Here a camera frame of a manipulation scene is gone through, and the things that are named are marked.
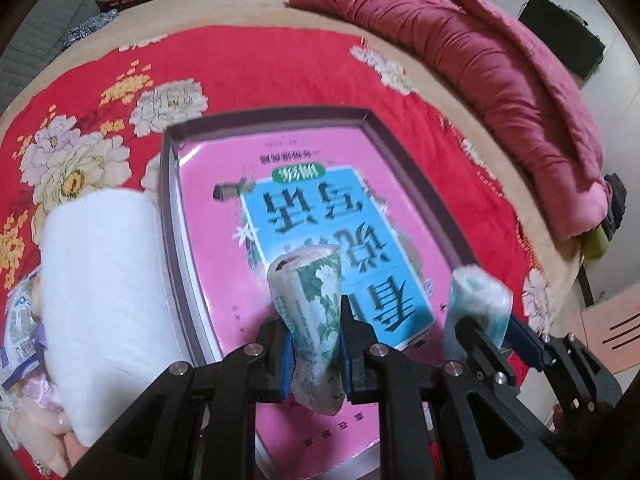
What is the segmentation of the small teal tissue pack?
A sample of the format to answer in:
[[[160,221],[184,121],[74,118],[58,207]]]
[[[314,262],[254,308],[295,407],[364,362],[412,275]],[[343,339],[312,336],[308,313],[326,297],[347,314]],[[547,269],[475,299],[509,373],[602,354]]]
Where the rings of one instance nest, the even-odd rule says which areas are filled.
[[[489,340],[500,348],[506,336],[513,306],[513,295],[503,282],[476,264],[459,266],[451,274],[448,308],[442,329],[442,350],[448,359],[464,355],[458,343],[457,322],[470,316]]]

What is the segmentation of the green floral tissue pack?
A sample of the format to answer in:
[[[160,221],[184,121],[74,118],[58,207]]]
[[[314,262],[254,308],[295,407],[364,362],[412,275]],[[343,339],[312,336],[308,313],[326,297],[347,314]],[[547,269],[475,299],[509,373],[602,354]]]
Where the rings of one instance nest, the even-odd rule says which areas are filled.
[[[342,260],[335,245],[311,245],[280,256],[267,271],[272,303],[292,335],[296,402],[319,415],[341,411]]]

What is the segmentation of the plush bear pink bow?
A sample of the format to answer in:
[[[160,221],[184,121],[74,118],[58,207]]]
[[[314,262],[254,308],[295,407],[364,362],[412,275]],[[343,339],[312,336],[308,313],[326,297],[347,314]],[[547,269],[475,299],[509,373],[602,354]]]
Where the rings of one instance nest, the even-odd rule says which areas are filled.
[[[49,476],[66,477],[89,451],[43,370],[1,389],[1,429],[14,451],[21,448]]]

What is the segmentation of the blue white wipes packet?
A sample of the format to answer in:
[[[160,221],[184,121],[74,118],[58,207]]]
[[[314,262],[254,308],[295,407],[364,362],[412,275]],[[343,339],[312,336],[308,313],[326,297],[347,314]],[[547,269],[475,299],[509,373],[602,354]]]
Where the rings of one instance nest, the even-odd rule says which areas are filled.
[[[39,365],[32,291],[40,268],[27,274],[9,293],[1,339],[1,388],[11,389]]]

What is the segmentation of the green pillow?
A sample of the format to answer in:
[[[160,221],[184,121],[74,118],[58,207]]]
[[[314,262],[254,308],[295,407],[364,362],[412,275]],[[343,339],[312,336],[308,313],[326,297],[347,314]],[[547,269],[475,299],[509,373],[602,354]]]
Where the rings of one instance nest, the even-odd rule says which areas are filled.
[[[585,260],[598,260],[602,258],[608,251],[608,237],[606,236],[603,226],[585,232],[580,237],[582,248],[582,258]]]

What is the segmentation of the white paper towel roll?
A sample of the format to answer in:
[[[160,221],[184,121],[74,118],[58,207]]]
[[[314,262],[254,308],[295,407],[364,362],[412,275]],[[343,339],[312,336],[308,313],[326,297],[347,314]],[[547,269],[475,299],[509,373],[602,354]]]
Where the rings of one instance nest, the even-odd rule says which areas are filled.
[[[40,243],[47,369],[93,446],[172,363],[192,360],[148,196],[101,190],[59,206]]]

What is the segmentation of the pink and blue book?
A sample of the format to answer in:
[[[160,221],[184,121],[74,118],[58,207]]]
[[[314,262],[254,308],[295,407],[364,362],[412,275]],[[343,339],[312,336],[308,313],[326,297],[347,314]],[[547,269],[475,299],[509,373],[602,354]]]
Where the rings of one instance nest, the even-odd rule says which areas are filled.
[[[291,396],[257,412],[259,454],[275,479],[369,471],[378,411],[340,396],[337,303],[347,297],[383,344],[431,362],[451,266],[409,159],[365,125],[279,128],[184,141],[181,212],[214,333],[228,352],[285,306],[309,330]]]

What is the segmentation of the dark shallow box tray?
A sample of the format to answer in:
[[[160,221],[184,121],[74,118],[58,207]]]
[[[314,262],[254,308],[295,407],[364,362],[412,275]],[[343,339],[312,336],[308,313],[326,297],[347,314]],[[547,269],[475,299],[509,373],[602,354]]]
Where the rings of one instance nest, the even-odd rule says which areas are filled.
[[[454,269],[476,255],[431,181],[365,108],[273,107],[168,128],[165,252],[195,364],[222,359],[274,315],[271,289],[315,307],[322,351],[345,295],[378,340],[440,356]]]

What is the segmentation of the pink quilt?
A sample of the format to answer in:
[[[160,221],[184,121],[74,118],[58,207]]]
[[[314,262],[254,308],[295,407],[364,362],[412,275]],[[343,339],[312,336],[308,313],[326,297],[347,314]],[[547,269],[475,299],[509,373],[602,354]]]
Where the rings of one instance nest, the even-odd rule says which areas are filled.
[[[577,84],[525,25],[487,0],[288,0],[415,54],[458,92],[533,181],[552,235],[595,229],[612,190]]]

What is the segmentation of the red floral blanket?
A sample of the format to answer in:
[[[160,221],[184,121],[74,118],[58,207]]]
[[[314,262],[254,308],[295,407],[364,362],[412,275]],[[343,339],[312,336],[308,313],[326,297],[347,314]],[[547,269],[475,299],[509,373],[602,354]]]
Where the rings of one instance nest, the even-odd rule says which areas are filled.
[[[318,29],[206,26],[119,47],[34,96],[1,143],[1,339],[6,300],[41,268],[48,215],[92,192],[126,188],[157,206],[168,128],[273,107],[365,108],[434,185],[476,255],[531,318],[546,280],[520,220],[473,144],[421,98],[404,69],[366,40]],[[32,291],[39,365],[49,353],[40,270]]]

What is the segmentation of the blue patterned cloth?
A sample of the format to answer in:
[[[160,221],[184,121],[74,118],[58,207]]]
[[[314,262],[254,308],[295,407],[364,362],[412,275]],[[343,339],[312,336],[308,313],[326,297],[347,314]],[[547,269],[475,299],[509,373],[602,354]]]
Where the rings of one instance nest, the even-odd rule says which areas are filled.
[[[83,23],[71,28],[68,32],[66,32],[63,38],[63,49],[66,50],[73,44],[77,44],[78,41],[91,36],[107,24],[110,24],[117,17],[118,11],[113,9],[92,16],[91,18],[87,18]]]

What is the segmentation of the grey quilted headboard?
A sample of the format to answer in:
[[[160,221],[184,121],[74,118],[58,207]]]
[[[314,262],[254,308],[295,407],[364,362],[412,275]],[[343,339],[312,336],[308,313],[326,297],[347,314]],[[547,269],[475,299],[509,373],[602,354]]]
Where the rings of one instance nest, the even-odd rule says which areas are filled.
[[[63,52],[67,33],[99,13],[94,0],[38,0],[1,55],[1,113]]]

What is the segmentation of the black wall television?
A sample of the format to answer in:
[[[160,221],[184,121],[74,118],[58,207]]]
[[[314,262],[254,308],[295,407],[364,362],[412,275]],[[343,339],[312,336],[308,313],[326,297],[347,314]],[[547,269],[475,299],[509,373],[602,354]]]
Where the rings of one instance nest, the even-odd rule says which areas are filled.
[[[603,60],[604,43],[588,23],[550,0],[527,0],[518,19],[575,76],[586,80]]]

